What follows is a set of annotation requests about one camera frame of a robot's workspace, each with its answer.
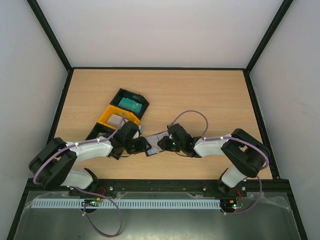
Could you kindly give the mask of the black card holder wallet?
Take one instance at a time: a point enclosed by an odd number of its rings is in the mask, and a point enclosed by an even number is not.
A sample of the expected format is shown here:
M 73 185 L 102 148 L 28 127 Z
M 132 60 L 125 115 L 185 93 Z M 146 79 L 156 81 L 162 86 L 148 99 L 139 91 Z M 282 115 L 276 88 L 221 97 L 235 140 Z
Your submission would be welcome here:
M 163 150 L 158 146 L 158 142 L 163 137 L 168 137 L 169 133 L 167 131 L 159 132 L 150 136 L 146 136 L 145 139 L 151 145 L 151 148 L 146 151 L 146 156 L 150 157 L 163 152 Z

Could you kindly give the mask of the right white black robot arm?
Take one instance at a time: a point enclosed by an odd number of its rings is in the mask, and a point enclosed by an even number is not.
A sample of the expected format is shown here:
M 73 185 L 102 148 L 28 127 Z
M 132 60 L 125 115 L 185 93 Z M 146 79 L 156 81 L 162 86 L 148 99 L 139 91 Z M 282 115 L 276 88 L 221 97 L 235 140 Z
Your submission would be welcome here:
M 168 128 L 157 142 L 163 151 L 183 152 L 189 158 L 226 156 L 232 163 L 217 181 L 218 191 L 229 196 L 247 178 L 256 178 L 269 166 L 269 149 L 241 128 L 220 137 L 192 137 L 180 124 Z

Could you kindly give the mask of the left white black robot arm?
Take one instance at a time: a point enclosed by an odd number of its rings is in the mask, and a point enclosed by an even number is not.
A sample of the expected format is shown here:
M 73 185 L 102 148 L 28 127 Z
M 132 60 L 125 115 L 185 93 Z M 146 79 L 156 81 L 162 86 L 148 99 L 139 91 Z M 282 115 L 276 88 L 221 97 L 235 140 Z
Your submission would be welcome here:
M 111 134 L 94 139 L 66 142 L 60 137 L 51 140 L 29 163 L 33 173 L 33 183 L 46 191 L 57 187 L 74 187 L 85 190 L 96 180 L 96 175 L 88 168 L 76 164 L 98 157 L 121 158 L 123 152 L 135 155 L 151 149 L 147 139 L 140 135 L 140 128 L 127 121 Z

